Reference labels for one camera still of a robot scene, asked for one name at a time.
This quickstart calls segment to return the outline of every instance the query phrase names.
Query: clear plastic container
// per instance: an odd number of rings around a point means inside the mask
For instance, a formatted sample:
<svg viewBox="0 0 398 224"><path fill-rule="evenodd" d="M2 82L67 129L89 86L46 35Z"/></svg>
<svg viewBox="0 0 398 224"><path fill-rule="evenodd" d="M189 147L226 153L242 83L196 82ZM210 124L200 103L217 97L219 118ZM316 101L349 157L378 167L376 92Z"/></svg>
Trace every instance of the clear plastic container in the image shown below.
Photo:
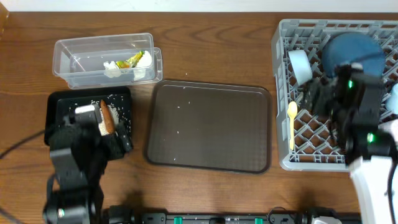
<svg viewBox="0 0 398 224"><path fill-rule="evenodd" d="M113 78L104 74L104 62L127 60L141 50L152 56L148 67L120 69L122 75ZM71 89L153 83L162 79L162 54L148 33L59 40L54 48L53 74L67 81Z"/></svg>

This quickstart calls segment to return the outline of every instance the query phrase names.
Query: gray plastic basket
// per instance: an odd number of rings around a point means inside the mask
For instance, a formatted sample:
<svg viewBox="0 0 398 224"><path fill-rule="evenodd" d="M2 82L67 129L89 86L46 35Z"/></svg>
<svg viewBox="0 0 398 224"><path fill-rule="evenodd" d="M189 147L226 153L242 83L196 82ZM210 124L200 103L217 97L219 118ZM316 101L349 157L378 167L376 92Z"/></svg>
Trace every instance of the gray plastic basket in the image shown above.
<svg viewBox="0 0 398 224"><path fill-rule="evenodd" d="M345 155L331 140L328 122L307 110L299 110L295 118L295 148L289 149L290 127L287 105L299 100L300 91L287 54L290 50L305 50L313 76L320 77L322 48L334 36L344 32L361 32L378 41L386 53L386 80L398 79L398 21L341 21L284 19L272 38L272 71L277 85L277 138L279 163L285 170L347 171ZM390 97L386 94L383 102ZM395 116L381 108L380 120Z"/></svg>

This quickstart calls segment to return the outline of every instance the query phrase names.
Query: green tape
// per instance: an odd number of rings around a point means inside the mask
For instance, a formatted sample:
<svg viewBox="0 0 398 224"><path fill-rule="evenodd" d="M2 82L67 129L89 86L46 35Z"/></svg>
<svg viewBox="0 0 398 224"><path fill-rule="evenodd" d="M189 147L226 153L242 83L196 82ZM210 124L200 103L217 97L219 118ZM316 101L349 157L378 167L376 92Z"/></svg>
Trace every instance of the green tape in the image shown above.
<svg viewBox="0 0 398 224"><path fill-rule="evenodd" d="M174 224L182 224L182 217L174 217Z"/></svg>
<svg viewBox="0 0 398 224"><path fill-rule="evenodd" d="M262 224L262 218L255 218L254 219L254 224Z"/></svg>

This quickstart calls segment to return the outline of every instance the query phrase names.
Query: wire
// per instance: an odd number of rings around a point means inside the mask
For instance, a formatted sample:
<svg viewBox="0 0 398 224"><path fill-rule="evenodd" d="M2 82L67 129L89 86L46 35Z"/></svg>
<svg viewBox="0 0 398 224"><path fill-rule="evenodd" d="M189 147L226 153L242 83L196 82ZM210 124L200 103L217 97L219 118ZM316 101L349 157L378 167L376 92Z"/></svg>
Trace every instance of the wire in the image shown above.
<svg viewBox="0 0 398 224"><path fill-rule="evenodd" d="M396 224L396 216L394 214L394 206L392 204L392 180L394 178L394 173L397 169L398 162L393 160L390 173L388 175L388 181L387 181L387 194L388 194L388 202L390 204L390 213L391 213L391 219L392 219L392 224Z"/></svg>
<svg viewBox="0 0 398 224"><path fill-rule="evenodd" d="M6 218L7 220L9 220L12 223L15 224L23 224L23 222L21 222L20 220L18 220L17 218L13 217L10 213L6 212L4 209L2 209L0 207L0 214Z"/></svg>
<svg viewBox="0 0 398 224"><path fill-rule="evenodd" d="M0 154L0 159L3 159L7 154L9 154L12 150L17 149L19 146L41 136L42 134L44 134L45 130L41 130L17 143L15 143L14 145L12 145L11 147L9 147L8 149L6 149L3 153Z"/></svg>
<svg viewBox="0 0 398 224"><path fill-rule="evenodd" d="M271 221L270 217L271 217L271 215L272 215L272 212L273 212L275 209L278 209L278 208L287 211L287 209L284 208L284 207L282 207L282 206L276 206L276 207L272 208L272 209L269 211L269 213L268 213L268 215L267 215L267 221L269 221L270 223L274 223L274 222Z"/></svg>

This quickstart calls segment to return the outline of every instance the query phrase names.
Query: wooden table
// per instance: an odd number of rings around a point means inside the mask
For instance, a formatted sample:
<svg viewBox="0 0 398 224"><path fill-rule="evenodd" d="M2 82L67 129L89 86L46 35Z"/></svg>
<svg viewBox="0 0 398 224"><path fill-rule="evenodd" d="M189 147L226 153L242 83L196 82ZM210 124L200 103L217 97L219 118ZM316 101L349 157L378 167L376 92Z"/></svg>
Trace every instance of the wooden table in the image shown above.
<svg viewBox="0 0 398 224"><path fill-rule="evenodd" d="M162 49L164 78L260 85L273 99L271 37L284 18L384 19L397 14L12 12L0 41L0 151L44 128L47 97L67 90L52 75L59 39L150 32ZM104 205L125 203L184 213L267 213L283 206L324 206L359 212L347 173L292 172L279 166L275 119L272 167L263 175L150 165L142 156L153 85L131 88L134 151L108 164L101 179ZM0 163L0 206L26 223L42 223L47 178L54 172L42 138Z"/></svg>

